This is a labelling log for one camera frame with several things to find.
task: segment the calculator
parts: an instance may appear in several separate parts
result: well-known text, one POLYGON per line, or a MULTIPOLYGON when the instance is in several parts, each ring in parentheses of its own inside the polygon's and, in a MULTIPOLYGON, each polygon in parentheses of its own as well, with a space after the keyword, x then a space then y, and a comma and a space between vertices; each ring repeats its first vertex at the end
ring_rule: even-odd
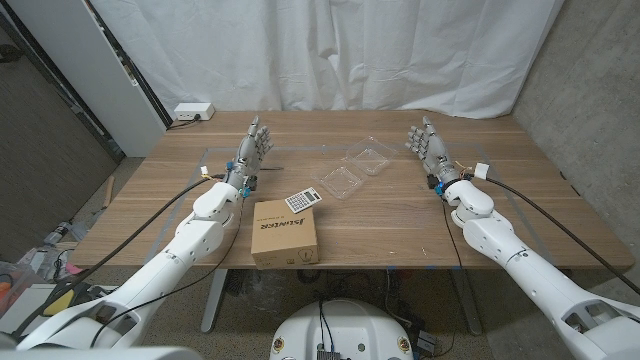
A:
POLYGON ((299 193, 284 199, 294 214, 313 206, 313 204, 320 202, 320 200, 322 200, 322 198, 314 188, 302 190, 299 193))

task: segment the table leg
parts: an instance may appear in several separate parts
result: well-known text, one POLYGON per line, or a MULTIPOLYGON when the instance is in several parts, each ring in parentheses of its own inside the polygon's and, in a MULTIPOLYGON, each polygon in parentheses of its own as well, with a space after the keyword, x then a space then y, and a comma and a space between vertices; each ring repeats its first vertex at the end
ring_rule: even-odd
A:
POLYGON ((222 302, 222 292, 227 279, 227 269, 219 269, 213 272, 213 280, 211 280, 211 288, 209 289, 209 297, 207 305, 204 307, 202 314, 202 323, 200 331, 208 333, 213 330, 216 317, 218 316, 218 308, 222 302))
POLYGON ((476 309, 476 300, 473 296, 466 270, 451 270, 451 276, 462 304, 462 312, 467 321, 469 332, 475 336, 482 335, 482 325, 476 309))

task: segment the blue connector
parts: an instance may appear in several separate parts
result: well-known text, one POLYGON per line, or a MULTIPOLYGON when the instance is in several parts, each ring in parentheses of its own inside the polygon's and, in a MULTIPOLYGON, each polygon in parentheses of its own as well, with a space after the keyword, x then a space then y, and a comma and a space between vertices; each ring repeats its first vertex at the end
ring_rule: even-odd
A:
POLYGON ((438 194, 438 196, 442 196, 442 185, 444 185, 444 184, 441 181, 438 184, 438 186, 436 186, 436 188, 434 189, 436 191, 436 194, 438 194))

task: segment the white curtain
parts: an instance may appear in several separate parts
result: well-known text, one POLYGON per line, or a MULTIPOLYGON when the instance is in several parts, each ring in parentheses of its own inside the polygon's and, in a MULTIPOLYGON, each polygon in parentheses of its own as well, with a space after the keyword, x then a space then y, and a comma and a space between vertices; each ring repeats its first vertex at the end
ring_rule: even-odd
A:
POLYGON ((93 0, 167 110, 509 113, 562 0, 93 0))

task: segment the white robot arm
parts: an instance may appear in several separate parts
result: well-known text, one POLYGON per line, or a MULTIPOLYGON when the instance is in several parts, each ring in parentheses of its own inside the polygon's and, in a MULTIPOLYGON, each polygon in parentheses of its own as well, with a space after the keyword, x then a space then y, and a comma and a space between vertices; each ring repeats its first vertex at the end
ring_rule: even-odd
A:
MULTIPOLYGON (((178 225, 175 237, 160 253, 116 291, 56 314, 34 329, 16 349, 28 350, 41 344, 89 349, 105 321, 171 292, 191 266, 218 249, 224 228, 232 223, 232 208, 255 186, 262 158, 273 147, 269 130, 258 130, 259 124, 256 116, 234 161, 227 164, 225 177, 196 199, 193 212, 178 225)), ((154 301, 113 321, 102 329, 93 347, 139 345, 163 301, 154 301)))
MULTIPOLYGON (((507 271, 577 359, 638 358, 640 308, 585 291, 531 250, 494 210, 491 197, 460 178, 427 117, 423 124, 425 130, 411 128, 406 146, 439 180, 436 192, 456 206, 451 218, 466 242, 507 271)), ((476 177, 485 176, 486 170, 476 177)))

